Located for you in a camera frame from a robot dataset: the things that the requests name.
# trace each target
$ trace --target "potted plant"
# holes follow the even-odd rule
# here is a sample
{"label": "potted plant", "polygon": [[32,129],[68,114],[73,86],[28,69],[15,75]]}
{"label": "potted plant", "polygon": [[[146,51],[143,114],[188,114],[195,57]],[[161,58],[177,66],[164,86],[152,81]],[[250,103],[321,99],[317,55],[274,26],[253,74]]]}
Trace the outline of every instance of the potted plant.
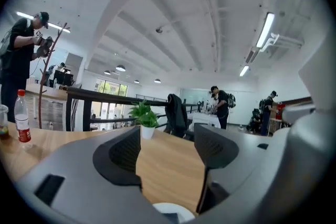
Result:
{"label": "potted plant", "polygon": [[141,125],[141,135],[145,139],[151,139],[155,130],[155,127],[158,126],[158,117],[151,110],[151,106],[145,103],[143,100],[139,102],[139,105],[135,105],[131,108],[129,113],[132,118],[136,119],[136,124]]}

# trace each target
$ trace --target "window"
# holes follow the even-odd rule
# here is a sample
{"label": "window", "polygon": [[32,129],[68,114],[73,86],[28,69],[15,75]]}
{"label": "window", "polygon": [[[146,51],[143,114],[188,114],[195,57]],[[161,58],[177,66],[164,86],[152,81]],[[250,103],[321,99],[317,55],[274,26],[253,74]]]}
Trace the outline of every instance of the window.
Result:
{"label": "window", "polygon": [[[118,96],[126,96],[127,85],[115,83],[112,81],[97,79],[94,87],[96,92],[113,94]],[[101,119],[121,118],[123,116],[124,105],[114,103],[92,102],[91,113]]]}
{"label": "window", "polygon": [[96,92],[108,93],[119,96],[126,96],[127,85],[115,83],[108,80],[97,79],[94,89]]}

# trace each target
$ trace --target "railing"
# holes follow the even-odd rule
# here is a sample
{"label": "railing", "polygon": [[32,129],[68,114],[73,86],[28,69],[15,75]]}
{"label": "railing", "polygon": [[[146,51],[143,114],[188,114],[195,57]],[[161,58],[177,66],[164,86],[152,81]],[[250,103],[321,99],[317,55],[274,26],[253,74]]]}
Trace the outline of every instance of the railing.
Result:
{"label": "railing", "polygon": [[[134,105],[135,103],[143,101],[143,99],[131,98],[131,97],[122,97],[118,95],[111,95],[107,93],[100,93],[95,91],[78,89],[75,87],[68,87],[68,99],[66,107],[66,129],[67,131],[74,130],[74,116],[71,116],[73,111],[73,103],[77,103],[77,100],[84,100],[83,108],[83,131],[90,131],[91,123],[118,123],[118,122],[134,122],[136,118],[125,118],[125,119],[92,119],[91,118],[91,105],[92,102],[103,102],[103,103],[114,103],[114,104],[125,104],[125,105]],[[160,101],[151,101],[146,100],[147,104],[150,106],[167,106],[168,102]],[[187,112],[192,113],[197,111],[197,104],[183,104],[187,109]],[[167,123],[161,124],[158,127],[167,125]]]}
{"label": "railing", "polygon": [[156,97],[150,97],[150,96],[145,96],[145,95],[141,95],[141,94],[137,94],[137,95],[135,96],[135,98],[137,98],[137,99],[141,99],[141,100],[150,100],[150,101],[168,102],[167,99],[161,99],[161,98],[156,98]]}

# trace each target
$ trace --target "computer monitor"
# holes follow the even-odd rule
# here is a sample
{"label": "computer monitor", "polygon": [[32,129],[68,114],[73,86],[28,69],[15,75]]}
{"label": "computer monitor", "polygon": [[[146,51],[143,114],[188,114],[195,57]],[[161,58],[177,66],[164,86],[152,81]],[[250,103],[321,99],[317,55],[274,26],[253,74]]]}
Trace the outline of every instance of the computer monitor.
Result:
{"label": "computer monitor", "polygon": [[64,83],[64,77],[65,77],[65,73],[59,71],[59,70],[56,70],[55,71],[55,75],[54,75],[54,79],[57,79],[57,83],[58,84],[62,84]]}
{"label": "computer monitor", "polygon": [[73,74],[64,74],[64,81],[63,81],[63,85],[65,86],[71,86],[72,85],[72,78],[73,78]]}

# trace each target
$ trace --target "whiteboard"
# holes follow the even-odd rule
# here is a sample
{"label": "whiteboard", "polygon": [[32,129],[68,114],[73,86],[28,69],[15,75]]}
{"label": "whiteboard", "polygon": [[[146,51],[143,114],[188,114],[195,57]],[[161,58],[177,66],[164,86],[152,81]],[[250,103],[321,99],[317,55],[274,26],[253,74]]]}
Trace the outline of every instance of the whiteboard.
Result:
{"label": "whiteboard", "polygon": [[231,124],[247,125],[252,117],[253,109],[259,107],[255,92],[226,91],[232,93],[236,98],[236,106],[230,109],[227,122]]}

